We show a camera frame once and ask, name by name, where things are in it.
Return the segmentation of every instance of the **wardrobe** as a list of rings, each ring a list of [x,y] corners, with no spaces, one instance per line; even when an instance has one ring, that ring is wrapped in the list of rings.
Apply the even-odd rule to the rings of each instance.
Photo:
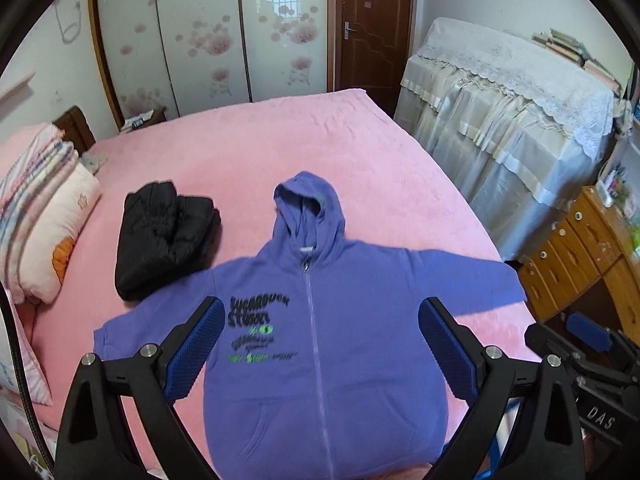
[[[328,0],[97,0],[125,117],[325,92]]]

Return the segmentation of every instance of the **black jacket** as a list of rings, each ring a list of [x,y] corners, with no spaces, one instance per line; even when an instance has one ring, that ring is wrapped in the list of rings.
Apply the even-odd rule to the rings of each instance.
[[[175,280],[206,269],[220,212],[203,196],[180,196],[172,182],[153,182],[124,203],[115,285],[140,301]]]

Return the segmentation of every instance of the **door handle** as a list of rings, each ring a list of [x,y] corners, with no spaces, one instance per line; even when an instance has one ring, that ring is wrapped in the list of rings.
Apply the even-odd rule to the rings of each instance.
[[[349,25],[351,25],[351,23],[344,22],[344,39],[345,40],[349,39],[350,32],[357,32],[357,30],[355,30],[354,28],[349,28]]]

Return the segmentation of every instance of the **wooden headboard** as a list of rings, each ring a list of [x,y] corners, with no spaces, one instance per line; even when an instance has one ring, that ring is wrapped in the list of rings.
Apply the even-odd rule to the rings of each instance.
[[[94,134],[89,129],[84,114],[77,106],[67,110],[62,117],[57,118],[53,123],[60,130],[64,130],[64,140],[69,140],[74,144],[78,155],[82,155],[95,144]]]

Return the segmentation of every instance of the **wooden drawer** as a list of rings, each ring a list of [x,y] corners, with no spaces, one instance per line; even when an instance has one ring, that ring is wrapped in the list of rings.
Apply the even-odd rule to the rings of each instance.
[[[624,258],[604,275],[624,333],[640,344],[640,291]]]
[[[553,247],[551,240],[542,246],[533,257],[542,280],[546,284],[558,310],[562,310],[578,297],[578,289],[572,282],[562,259]]]
[[[518,273],[520,283],[527,293],[527,303],[535,313],[536,320],[546,321],[558,312],[556,302],[546,288],[536,264],[531,261],[524,265]]]
[[[622,255],[613,235],[583,194],[575,201],[567,220],[601,273]]]
[[[562,260],[578,294],[598,279],[600,273],[595,263],[567,220],[560,222],[549,243]]]

